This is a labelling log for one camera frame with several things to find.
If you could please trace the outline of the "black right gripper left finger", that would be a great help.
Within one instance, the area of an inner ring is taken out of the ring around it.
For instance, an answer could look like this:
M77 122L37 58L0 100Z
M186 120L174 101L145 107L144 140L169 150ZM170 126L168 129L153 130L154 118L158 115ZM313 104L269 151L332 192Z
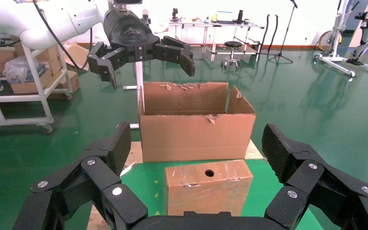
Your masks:
M111 137L93 141L77 160L33 184L13 228L63 230L91 202L109 228L132 229L148 216L148 209L120 177L130 149L130 126L121 122Z

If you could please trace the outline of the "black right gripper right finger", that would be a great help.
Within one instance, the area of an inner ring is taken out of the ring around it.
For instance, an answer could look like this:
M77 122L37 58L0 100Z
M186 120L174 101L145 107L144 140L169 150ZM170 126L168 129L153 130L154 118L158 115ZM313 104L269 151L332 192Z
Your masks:
M267 124L262 148L283 187L264 217L294 230L309 206L343 230L368 230L368 184L329 165L309 144Z

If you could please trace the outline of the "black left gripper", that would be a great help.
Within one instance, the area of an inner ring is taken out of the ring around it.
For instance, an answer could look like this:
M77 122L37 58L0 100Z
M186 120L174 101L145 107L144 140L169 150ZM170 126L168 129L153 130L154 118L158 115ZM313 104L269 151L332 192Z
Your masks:
M117 88L115 71L128 62L158 59L179 64L190 77L195 74L195 62L190 45L170 36L160 38L132 11L109 10L103 27L110 46L96 43L88 53L90 71L100 75L101 81Z

